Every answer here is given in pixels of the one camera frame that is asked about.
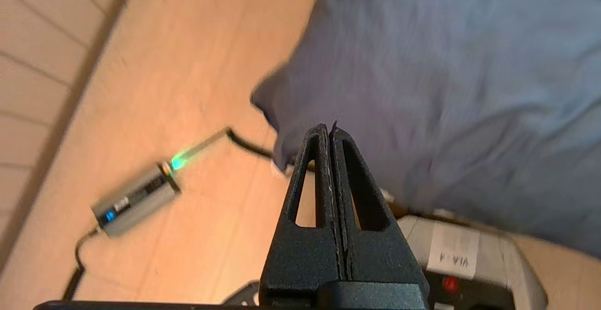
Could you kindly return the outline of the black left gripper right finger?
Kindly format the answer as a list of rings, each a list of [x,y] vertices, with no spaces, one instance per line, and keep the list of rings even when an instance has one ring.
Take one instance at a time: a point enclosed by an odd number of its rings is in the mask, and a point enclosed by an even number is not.
[[[345,130],[331,130],[330,155],[343,280],[426,285],[388,203]]]

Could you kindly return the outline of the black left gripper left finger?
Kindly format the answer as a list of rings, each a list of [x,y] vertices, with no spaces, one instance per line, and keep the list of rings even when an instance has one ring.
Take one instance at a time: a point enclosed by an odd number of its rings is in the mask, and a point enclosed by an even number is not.
[[[314,162],[316,225],[296,223],[308,164]],[[332,180],[329,133],[324,124],[307,130],[262,275],[258,300],[262,306],[313,306],[317,290],[340,280],[339,214]]]

